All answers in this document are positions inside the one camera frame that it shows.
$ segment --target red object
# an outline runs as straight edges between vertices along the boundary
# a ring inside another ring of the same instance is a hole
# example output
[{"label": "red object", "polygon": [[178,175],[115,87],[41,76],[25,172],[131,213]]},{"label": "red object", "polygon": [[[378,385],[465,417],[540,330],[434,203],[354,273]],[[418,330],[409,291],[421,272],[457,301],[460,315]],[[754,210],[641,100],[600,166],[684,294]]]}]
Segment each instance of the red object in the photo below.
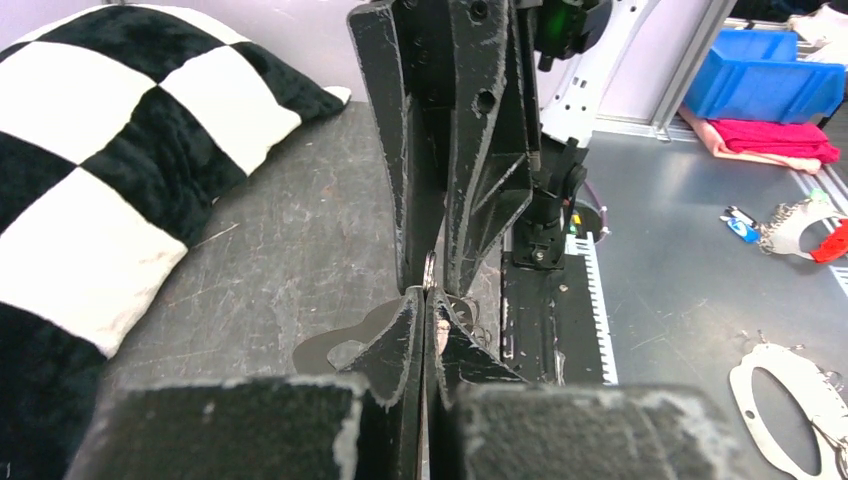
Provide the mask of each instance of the red object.
[{"label": "red object", "polygon": [[839,149],[811,123],[782,125],[745,120],[709,120],[724,143],[736,153],[757,152],[793,158],[817,158],[822,163],[839,161]]},{"label": "red object", "polygon": [[842,225],[827,237],[818,250],[810,252],[810,255],[816,263],[828,263],[846,253],[848,253],[848,220],[842,220]]}]

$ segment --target blue basket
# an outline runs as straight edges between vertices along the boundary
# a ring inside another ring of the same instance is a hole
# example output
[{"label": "blue basket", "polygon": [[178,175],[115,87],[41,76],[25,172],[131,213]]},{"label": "blue basket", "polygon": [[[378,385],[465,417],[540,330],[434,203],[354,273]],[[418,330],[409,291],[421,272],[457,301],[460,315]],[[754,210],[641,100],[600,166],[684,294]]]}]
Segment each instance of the blue basket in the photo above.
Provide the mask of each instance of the blue basket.
[{"label": "blue basket", "polygon": [[799,62],[794,32],[722,30],[683,103],[701,118],[806,123],[830,116],[845,66]]}]

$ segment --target scratched surface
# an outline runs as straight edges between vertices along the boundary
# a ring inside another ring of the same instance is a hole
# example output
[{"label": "scratched surface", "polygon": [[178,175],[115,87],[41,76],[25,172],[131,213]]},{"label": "scratched surface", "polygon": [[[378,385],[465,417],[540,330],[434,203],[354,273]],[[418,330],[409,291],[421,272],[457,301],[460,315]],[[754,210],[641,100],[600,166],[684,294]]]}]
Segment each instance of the scratched surface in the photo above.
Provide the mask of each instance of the scratched surface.
[{"label": "scratched surface", "polygon": [[[294,373],[298,343],[399,297],[390,193],[365,104],[296,130],[215,210],[206,240],[112,360],[104,394],[167,378]],[[483,269],[471,294],[497,333],[499,273]],[[347,344],[330,357],[342,364],[357,351]]]},{"label": "scratched surface", "polygon": [[[753,346],[741,331],[805,344],[799,354],[848,373],[848,298],[827,267],[763,255],[718,216],[737,205],[767,220],[802,191],[783,169],[712,159],[699,144],[598,134],[587,166],[609,207],[612,235],[597,250],[621,382],[701,388],[744,441],[752,478],[790,478],[759,456],[731,397],[728,373]],[[811,431],[783,392],[759,380],[762,418],[812,468]]]}]

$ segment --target black and white cushion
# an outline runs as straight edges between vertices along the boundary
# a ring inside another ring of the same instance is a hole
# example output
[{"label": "black and white cushion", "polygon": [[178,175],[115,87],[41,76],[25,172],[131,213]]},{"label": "black and white cushion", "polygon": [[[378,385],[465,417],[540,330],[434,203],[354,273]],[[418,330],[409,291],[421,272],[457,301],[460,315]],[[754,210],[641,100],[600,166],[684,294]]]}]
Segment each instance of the black and white cushion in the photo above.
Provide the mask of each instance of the black and white cushion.
[{"label": "black and white cushion", "polygon": [[0,51],[0,467],[61,477],[215,199],[349,95],[185,8],[96,7]]}]

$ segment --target red towel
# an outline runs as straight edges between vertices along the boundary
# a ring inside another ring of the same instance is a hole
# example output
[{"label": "red towel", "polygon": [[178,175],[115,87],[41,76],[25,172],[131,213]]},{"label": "red towel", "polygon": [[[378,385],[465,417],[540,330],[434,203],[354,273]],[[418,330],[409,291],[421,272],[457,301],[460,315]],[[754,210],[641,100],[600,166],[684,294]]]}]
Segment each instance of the red towel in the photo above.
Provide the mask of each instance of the red towel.
[{"label": "red towel", "polygon": [[817,158],[822,163],[839,161],[839,149],[813,124],[782,125],[744,120],[710,120],[710,124],[734,152],[757,152],[796,158]]}]

